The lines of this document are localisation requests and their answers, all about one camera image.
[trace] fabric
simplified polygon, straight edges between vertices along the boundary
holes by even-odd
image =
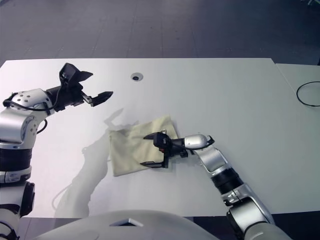
[[[143,138],[148,134],[163,130],[166,130],[166,134],[170,138],[178,137],[170,116],[164,116],[128,129],[110,130],[110,158],[113,175],[121,176],[148,168],[140,163],[162,162],[164,154],[154,146],[153,140],[144,140]]]

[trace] black cable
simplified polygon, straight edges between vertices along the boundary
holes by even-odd
[[[20,105],[19,103],[16,103],[16,102],[11,101],[11,100],[8,100],[8,99],[6,99],[6,100],[3,101],[3,105],[6,106],[6,104],[11,104],[11,105],[15,105],[15,106],[17,106],[17,107],[19,107],[19,108],[22,108],[22,109],[25,109],[25,110],[30,110],[30,111],[35,111],[35,112],[46,112],[46,111],[50,111],[50,110],[54,109],[54,108],[57,106],[57,104],[58,104],[58,97],[59,97],[59,93],[60,93],[61,88],[62,88],[62,85],[60,86],[58,92],[56,93],[55,102],[54,102],[53,106],[51,106],[51,107],[40,108],[40,109],[38,109],[38,108],[32,108],[32,107],[22,106],[22,105]]]
[[[320,83],[320,81],[309,81],[309,82],[307,82],[307,83],[305,83],[305,84],[302,84],[300,87],[298,87],[298,89],[296,90],[296,97],[298,98],[298,100],[299,100],[299,102],[300,103],[302,103],[303,105],[306,105],[306,106],[310,106],[310,107],[320,107],[320,105],[312,105],[312,104],[308,104],[308,103],[305,103],[305,102],[303,102],[301,99],[300,99],[300,97],[299,97],[299,90],[303,87],[303,86],[305,86],[305,85],[308,85],[308,84],[313,84],[313,83]]]
[[[43,126],[43,128],[41,128],[39,131],[37,131],[36,134],[41,133],[43,130],[46,129],[47,126],[48,126],[48,121],[47,121],[47,119],[45,119],[45,120],[44,120],[44,126]]]

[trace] white table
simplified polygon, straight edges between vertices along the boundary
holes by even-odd
[[[180,136],[212,135],[215,146],[272,213],[319,210],[320,112],[297,101],[271,59],[7,61],[0,68],[0,99],[13,91],[58,86],[65,62],[94,73],[83,82],[88,95],[114,94],[97,107],[70,106],[48,118],[33,149],[30,180],[36,185],[36,198],[29,216],[55,216],[52,201],[73,179],[68,194],[63,192],[53,203],[56,206],[62,196],[67,199],[57,217],[126,209],[225,215],[218,190],[196,158],[183,159],[170,170],[113,177],[111,162],[107,163],[108,129],[163,115],[171,116]],[[135,72],[144,79],[132,81]]]

